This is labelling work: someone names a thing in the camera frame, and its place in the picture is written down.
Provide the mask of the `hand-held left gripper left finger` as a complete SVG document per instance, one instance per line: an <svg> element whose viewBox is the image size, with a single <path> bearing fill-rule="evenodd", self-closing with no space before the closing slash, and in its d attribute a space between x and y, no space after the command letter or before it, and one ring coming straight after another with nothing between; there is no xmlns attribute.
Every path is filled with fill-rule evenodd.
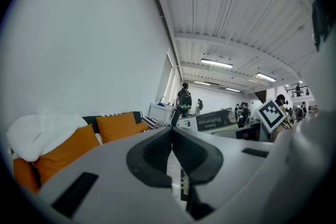
<svg viewBox="0 0 336 224"><path fill-rule="evenodd" d="M167 175L170 128L100 145L39 192L51 223L192 223Z"/></svg>

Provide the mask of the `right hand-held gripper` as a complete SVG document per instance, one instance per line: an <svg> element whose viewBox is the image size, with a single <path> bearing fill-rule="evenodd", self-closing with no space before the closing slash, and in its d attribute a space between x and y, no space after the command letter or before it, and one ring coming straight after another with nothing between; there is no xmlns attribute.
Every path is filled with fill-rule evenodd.
<svg viewBox="0 0 336 224"><path fill-rule="evenodd" d="M246 127L238 129L217 128L208 133L226 138L270 142L272 132L283 122L285 113L274 99L268 99L248 119Z"/></svg>

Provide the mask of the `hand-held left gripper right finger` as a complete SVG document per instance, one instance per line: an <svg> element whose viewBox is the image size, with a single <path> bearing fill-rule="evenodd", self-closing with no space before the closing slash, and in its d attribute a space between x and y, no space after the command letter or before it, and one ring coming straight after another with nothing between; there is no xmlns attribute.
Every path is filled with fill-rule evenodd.
<svg viewBox="0 0 336 224"><path fill-rule="evenodd" d="M172 128L172 150L189 181L186 211L202 219L225 205L254 176L271 148L266 142Z"/></svg>

